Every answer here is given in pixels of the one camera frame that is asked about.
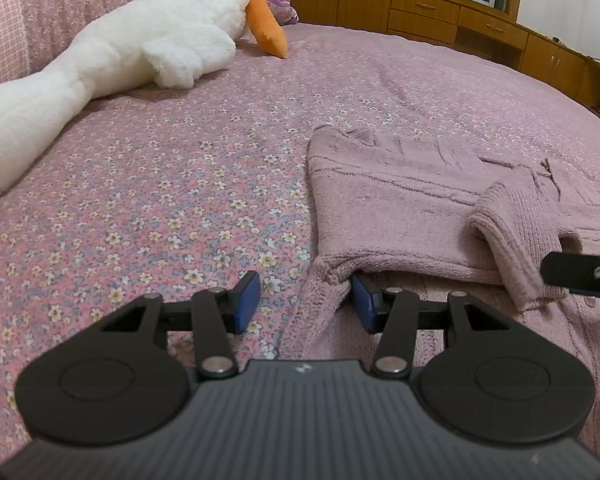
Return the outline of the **mauve knitted cardigan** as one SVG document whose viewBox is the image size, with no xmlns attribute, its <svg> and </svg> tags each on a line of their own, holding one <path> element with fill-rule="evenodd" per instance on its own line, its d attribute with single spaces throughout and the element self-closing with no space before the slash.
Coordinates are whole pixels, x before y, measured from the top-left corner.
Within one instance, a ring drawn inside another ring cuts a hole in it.
<svg viewBox="0 0 600 480">
<path fill-rule="evenodd" d="M 316 129 L 308 170 L 317 253 L 283 358 L 372 355 L 373 339 L 340 309 L 355 271 L 428 299 L 467 286 L 588 367 L 596 397 L 582 438 L 600 456 L 600 299 L 540 275 L 554 250 L 600 255 L 600 183 L 560 162 L 366 128 Z"/>
</svg>

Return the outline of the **pink floral bed sheet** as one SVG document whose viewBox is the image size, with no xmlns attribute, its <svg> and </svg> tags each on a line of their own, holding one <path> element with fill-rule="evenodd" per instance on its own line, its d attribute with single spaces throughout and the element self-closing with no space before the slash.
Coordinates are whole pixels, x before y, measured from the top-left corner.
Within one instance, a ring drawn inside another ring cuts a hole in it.
<svg viewBox="0 0 600 480">
<path fill-rule="evenodd" d="M 145 292 L 178 301 L 255 270 L 260 306 L 234 348 L 279 357 L 315 254 L 318 127 L 445 136 L 600 190 L 600 120 L 547 84 L 397 36 L 299 24 L 287 37 L 283 60 L 242 40 L 190 91 L 91 102 L 0 199 L 0 461 L 28 440 L 20 370 Z"/>
</svg>

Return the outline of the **wooden cabinet unit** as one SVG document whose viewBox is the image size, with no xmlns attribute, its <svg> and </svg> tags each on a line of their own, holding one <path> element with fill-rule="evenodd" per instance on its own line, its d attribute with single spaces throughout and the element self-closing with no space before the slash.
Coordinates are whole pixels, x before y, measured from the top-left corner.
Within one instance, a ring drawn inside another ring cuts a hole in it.
<svg viewBox="0 0 600 480">
<path fill-rule="evenodd" d="M 398 35 L 549 84 L 600 118 L 600 61 L 469 0 L 291 0 L 300 21 Z"/>
</svg>

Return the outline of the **white plush goose toy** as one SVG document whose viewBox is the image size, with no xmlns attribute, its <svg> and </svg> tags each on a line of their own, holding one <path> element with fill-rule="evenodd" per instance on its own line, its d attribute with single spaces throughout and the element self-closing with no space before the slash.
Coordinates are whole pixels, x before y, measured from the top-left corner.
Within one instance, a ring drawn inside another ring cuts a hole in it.
<svg viewBox="0 0 600 480">
<path fill-rule="evenodd" d="M 133 0 L 84 27 L 39 72 L 0 82 L 0 196 L 88 102 L 150 82 L 193 88 L 230 65 L 245 30 L 263 52 L 286 58 L 266 0 Z"/>
</svg>

